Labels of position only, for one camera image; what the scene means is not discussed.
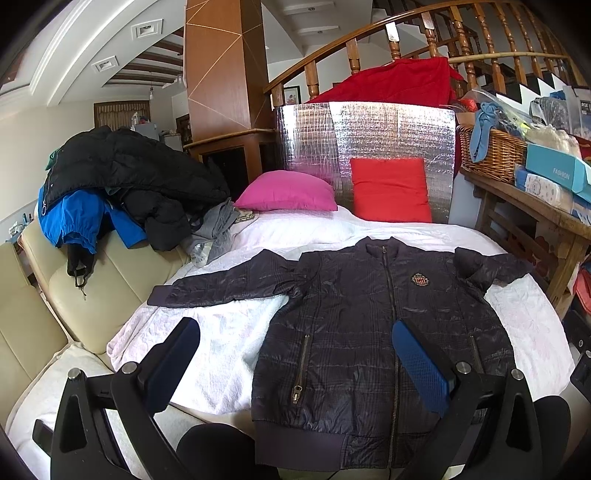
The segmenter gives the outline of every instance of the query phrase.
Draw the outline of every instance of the black puffer jacket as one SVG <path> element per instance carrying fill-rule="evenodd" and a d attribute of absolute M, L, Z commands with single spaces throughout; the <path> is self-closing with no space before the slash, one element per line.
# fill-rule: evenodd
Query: black puffer jacket
<path fill-rule="evenodd" d="M 250 261 L 156 287 L 148 304 L 208 306 L 288 294 L 256 363 L 252 419 L 259 463 L 298 470 L 401 467 L 438 421 L 391 343 L 413 322 L 452 362 L 487 374 L 514 367 L 513 348 L 484 293 L 531 266 L 513 255 L 426 252 L 390 240 Z"/>
<path fill-rule="evenodd" d="M 41 212 L 79 189 L 106 189 L 156 250 L 170 250 L 191 234 L 185 213 L 202 215 L 230 194 L 213 162 L 206 166 L 162 142 L 109 127 L 79 133 L 59 149 Z"/>

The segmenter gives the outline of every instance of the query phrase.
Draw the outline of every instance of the zipper pull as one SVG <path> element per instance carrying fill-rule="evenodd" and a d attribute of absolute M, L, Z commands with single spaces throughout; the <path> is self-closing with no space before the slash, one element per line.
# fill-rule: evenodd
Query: zipper pull
<path fill-rule="evenodd" d="M 301 385 L 296 385 L 293 390 L 291 391 L 291 402 L 293 404 L 297 404 L 300 401 L 300 397 L 301 397 L 301 391 L 302 391 L 302 387 Z"/>

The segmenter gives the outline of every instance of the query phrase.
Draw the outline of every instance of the teal box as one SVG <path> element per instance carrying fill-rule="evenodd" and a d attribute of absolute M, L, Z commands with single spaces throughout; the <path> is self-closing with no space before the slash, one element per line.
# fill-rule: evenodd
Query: teal box
<path fill-rule="evenodd" d="M 528 143 L 525 169 L 555 181 L 591 202 L 591 167 L 583 160 L 553 148 Z"/>

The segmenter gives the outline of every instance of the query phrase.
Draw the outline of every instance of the reflective insulation panel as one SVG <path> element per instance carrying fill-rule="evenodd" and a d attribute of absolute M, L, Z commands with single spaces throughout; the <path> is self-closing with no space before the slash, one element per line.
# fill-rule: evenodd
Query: reflective insulation panel
<path fill-rule="evenodd" d="M 351 158 L 424 158 L 433 222 L 447 223 L 455 153 L 453 111 L 399 103 L 331 102 L 275 109 L 286 170 L 329 182 L 352 210 Z"/>

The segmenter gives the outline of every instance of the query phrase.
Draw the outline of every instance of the blue gripper pad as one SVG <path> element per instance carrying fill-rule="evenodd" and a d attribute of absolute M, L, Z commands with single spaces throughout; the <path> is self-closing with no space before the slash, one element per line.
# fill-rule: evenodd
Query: blue gripper pad
<path fill-rule="evenodd" d="M 392 327 L 392 345 L 425 406 L 443 417 L 450 401 L 449 382 L 400 320 L 394 322 Z"/>

